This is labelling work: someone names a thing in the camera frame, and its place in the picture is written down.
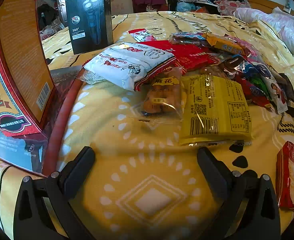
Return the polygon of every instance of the screw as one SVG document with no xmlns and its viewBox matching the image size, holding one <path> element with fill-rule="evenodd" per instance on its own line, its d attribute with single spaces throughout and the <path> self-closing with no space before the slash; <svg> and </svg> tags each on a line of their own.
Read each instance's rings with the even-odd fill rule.
<svg viewBox="0 0 294 240">
<path fill-rule="evenodd" d="M 233 176 L 240 177 L 241 173 L 239 171 L 232 171 Z"/>
<path fill-rule="evenodd" d="M 29 177 L 29 176 L 25 176 L 25 177 L 23 178 L 23 182 L 28 182 L 28 181 L 29 181 L 29 179 L 30 179 L 30 177 Z"/>
<path fill-rule="evenodd" d="M 52 174 L 50 174 L 50 177 L 52 177 L 52 178 L 57 178 L 58 176 L 59 176 L 58 171 L 54 171 Z"/>
<path fill-rule="evenodd" d="M 263 179 L 264 179 L 264 180 L 269 180 L 270 178 L 269 178 L 269 176 L 268 176 L 267 174 L 264 174 L 264 175 L 263 175 Z"/>
</svg>

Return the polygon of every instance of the electric shaver box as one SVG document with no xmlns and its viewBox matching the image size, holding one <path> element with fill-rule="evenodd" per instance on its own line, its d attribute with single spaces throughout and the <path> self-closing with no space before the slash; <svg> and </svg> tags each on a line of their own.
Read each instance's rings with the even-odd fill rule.
<svg viewBox="0 0 294 240">
<path fill-rule="evenodd" d="M 74 54 L 114 43 L 110 0 L 66 0 L 66 9 Z"/>
</svg>

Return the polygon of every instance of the yellow bedspread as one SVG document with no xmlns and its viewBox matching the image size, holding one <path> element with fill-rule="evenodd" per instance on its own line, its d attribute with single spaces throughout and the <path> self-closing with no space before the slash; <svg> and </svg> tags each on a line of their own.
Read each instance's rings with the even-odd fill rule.
<svg viewBox="0 0 294 240">
<path fill-rule="evenodd" d="M 128 30 L 146 28 L 158 40 L 179 31 L 203 31 L 237 36 L 256 47 L 294 86 L 294 56 L 277 34 L 262 22 L 247 25 L 234 17 L 177 12 L 150 12 L 113 17 L 115 44 L 135 42 Z M 50 69 L 81 65 L 99 51 L 73 55 L 68 28 L 43 41 Z M 57 169 L 84 147 L 96 152 L 96 163 L 83 187 L 71 201 L 76 214 L 100 239 L 194 239 L 219 209 L 197 164 L 193 147 L 178 144 L 180 126 L 150 125 L 130 118 L 144 99 L 110 82 L 84 84 L 70 114 Z M 253 140 L 241 153 L 230 144 L 210 148 L 230 170 L 240 155 L 248 168 L 270 175 L 275 185 L 277 153 L 294 133 L 282 128 L 293 124 L 288 114 L 277 115 L 250 105 Z M 27 173 L 0 161 L 0 226 L 13 239 L 13 215 L 22 178 Z M 52 218 L 59 232 L 63 233 Z M 280 210 L 282 231 L 294 216 Z"/>
</svg>

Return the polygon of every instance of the product box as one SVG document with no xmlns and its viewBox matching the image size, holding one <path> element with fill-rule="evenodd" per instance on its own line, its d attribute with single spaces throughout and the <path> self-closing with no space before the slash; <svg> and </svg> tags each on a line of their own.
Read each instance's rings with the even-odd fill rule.
<svg viewBox="0 0 294 240">
<path fill-rule="evenodd" d="M 111 0 L 111 15 L 134 13 L 132 0 Z"/>
<path fill-rule="evenodd" d="M 41 45 L 36 0 L 0 4 L 0 130 L 42 131 L 55 91 Z"/>
<path fill-rule="evenodd" d="M 66 0 L 74 54 L 113 44 L 110 0 Z"/>
</svg>

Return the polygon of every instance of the barcode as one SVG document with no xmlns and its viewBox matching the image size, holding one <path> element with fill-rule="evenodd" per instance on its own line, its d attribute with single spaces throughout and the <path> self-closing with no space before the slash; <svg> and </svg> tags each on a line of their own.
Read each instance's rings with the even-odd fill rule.
<svg viewBox="0 0 294 240">
<path fill-rule="evenodd" d="M 198 116 L 191 118 L 189 135 L 217 134 L 217 133 L 218 133 L 217 119 L 202 118 L 200 121 Z"/>
<path fill-rule="evenodd" d="M 195 104 L 195 114 L 207 115 L 207 107 L 203 104 Z"/>
<path fill-rule="evenodd" d="M 49 89 L 48 83 L 46 82 L 43 89 L 40 92 L 39 97 L 37 98 L 37 101 L 36 101 L 36 103 L 41 111 L 43 110 L 43 108 L 45 106 L 45 103 L 47 101 L 49 94 L 50 94 L 50 89 Z"/>
</svg>

